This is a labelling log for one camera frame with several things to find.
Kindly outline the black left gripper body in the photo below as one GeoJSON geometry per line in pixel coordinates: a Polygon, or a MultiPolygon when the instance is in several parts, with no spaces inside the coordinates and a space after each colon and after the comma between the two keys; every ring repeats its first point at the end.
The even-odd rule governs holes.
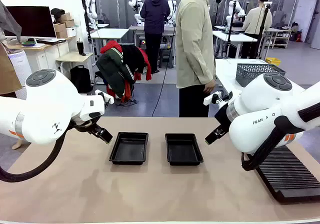
{"type": "Polygon", "coordinates": [[[82,124],[74,123],[74,128],[78,132],[88,132],[90,134],[98,134],[101,131],[100,126],[97,124],[98,118],[90,119],[82,124]]]}

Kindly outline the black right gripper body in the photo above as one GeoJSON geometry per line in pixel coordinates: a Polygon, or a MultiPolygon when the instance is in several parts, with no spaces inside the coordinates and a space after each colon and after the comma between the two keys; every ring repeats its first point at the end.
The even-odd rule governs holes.
{"type": "Polygon", "coordinates": [[[231,121],[227,116],[227,108],[228,108],[228,104],[225,104],[218,110],[218,112],[214,116],[215,119],[220,123],[218,128],[224,131],[228,131],[231,125],[231,121]]]}

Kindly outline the person's right hand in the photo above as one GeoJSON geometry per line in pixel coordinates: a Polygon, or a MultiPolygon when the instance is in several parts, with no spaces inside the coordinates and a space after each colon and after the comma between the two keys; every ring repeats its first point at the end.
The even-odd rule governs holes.
{"type": "Polygon", "coordinates": [[[210,94],[215,88],[215,80],[211,80],[210,82],[204,85],[203,92],[206,94],[210,94]]]}

